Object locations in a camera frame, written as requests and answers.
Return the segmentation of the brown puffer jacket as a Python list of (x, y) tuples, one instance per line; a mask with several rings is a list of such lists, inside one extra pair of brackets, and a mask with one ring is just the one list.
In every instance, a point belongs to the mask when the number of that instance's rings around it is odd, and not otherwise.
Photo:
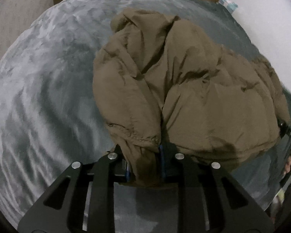
[(159, 182), (159, 147), (232, 171), (280, 140), (291, 122), (280, 79), (178, 16), (126, 8), (94, 59), (93, 93), (139, 186)]

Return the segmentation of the grey plush bed blanket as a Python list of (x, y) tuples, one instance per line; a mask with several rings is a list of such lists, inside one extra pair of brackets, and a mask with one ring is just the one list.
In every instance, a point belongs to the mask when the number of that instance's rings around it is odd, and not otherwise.
[(0, 60), (0, 218), (12, 230), (74, 161), (113, 146), (92, 93), (93, 61), (126, 7), (177, 15), (247, 59), (260, 49), (222, 5), (201, 0), (64, 0)]

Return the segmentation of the checked pastel pillow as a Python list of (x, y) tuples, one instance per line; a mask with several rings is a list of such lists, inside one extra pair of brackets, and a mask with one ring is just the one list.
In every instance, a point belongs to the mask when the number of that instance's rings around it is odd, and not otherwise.
[(219, 4), (224, 6), (231, 14), (238, 8), (238, 5), (231, 0), (219, 0)]

